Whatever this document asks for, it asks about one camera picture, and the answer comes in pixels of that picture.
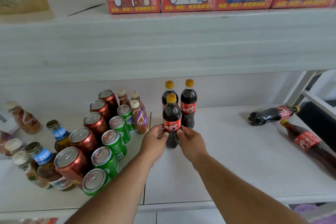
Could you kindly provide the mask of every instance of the cola bottle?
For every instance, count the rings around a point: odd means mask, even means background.
[[[336,178],[336,156],[332,154],[332,150],[307,129],[293,125],[287,120],[280,121],[280,124],[286,128],[288,136],[296,142],[302,150],[317,159],[326,169]]]
[[[264,125],[269,121],[280,121],[288,119],[294,113],[300,111],[298,106],[281,105],[278,107],[272,107],[265,111],[257,111],[250,113],[249,120],[253,126]]]
[[[162,110],[165,108],[167,104],[167,95],[173,93],[176,95],[176,104],[179,105],[179,97],[177,93],[174,91],[174,82],[166,81],[166,91],[162,95]]]
[[[179,145],[176,131],[181,127],[181,109],[176,104],[177,96],[173,93],[167,95],[167,104],[162,111],[163,127],[168,131],[169,137],[166,142],[168,148],[176,148]]]
[[[181,124],[187,128],[194,128],[195,125],[194,115],[196,111],[197,94],[193,86],[194,80],[187,79],[185,81],[185,89],[181,94]]]

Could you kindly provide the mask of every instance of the person's left arm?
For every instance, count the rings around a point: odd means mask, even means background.
[[[162,124],[151,128],[139,154],[65,224],[132,224],[149,170],[165,149],[169,134],[164,132]]]

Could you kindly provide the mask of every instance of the white bottle cap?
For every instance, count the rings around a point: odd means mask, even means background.
[[[137,101],[136,99],[131,100],[131,107],[132,107],[133,109],[138,108],[139,105],[140,105],[140,104],[139,104],[139,101]]]
[[[12,156],[12,160],[16,165],[22,165],[31,159],[31,156],[26,151],[19,151]]]
[[[22,144],[22,140],[19,138],[13,138],[5,144],[5,148],[9,151],[15,151],[16,149],[19,149]]]
[[[131,98],[138,98],[139,93],[137,91],[134,91],[131,95]]]
[[[9,101],[5,104],[5,107],[7,108],[7,110],[13,109],[17,106],[18,106],[18,104],[15,101]]]
[[[124,95],[126,95],[126,91],[125,90],[118,90],[118,96],[119,97],[122,97]]]

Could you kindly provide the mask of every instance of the person's left hand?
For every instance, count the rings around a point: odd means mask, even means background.
[[[169,133],[163,129],[163,124],[152,127],[142,140],[139,154],[153,165],[162,156],[168,137]]]

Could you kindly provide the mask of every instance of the soda can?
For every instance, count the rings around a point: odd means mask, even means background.
[[[91,112],[84,118],[84,127],[90,129],[96,138],[101,138],[107,130],[107,124],[99,112]]]
[[[95,150],[91,156],[95,168],[105,170],[111,178],[114,178],[120,171],[119,162],[112,151],[103,146]]]
[[[106,122],[112,118],[107,103],[101,99],[96,100],[90,104],[90,112],[99,112]]]
[[[109,183],[111,178],[105,170],[95,168],[89,171],[83,179],[82,190],[87,196],[94,196]]]
[[[82,188],[82,181],[88,172],[88,161],[82,150],[68,147],[54,159],[55,169],[73,184]]]
[[[126,121],[127,128],[131,132],[134,130],[134,124],[132,121],[132,110],[129,105],[121,105],[117,109],[118,115],[122,116],[124,120]]]
[[[81,149],[84,155],[90,159],[92,153],[98,149],[98,142],[93,132],[88,128],[74,130],[69,137],[71,146]]]
[[[110,125],[110,128],[119,132],[124,144],[127,144],[131,140],[131,133],[129,132],[125,119],[122,116],[113,117],[108,124]]]
[[[117,160],[121,160],[126,156],[127,149],[118,131],[107,130],[101,137],[101,141],[104,146],[114,153]]]
[[[100,92],[98,99],[102,99],[107,103],[112,117],[117,116],[117,108],[119,105],[115,94],[111,90],[103,90]]]

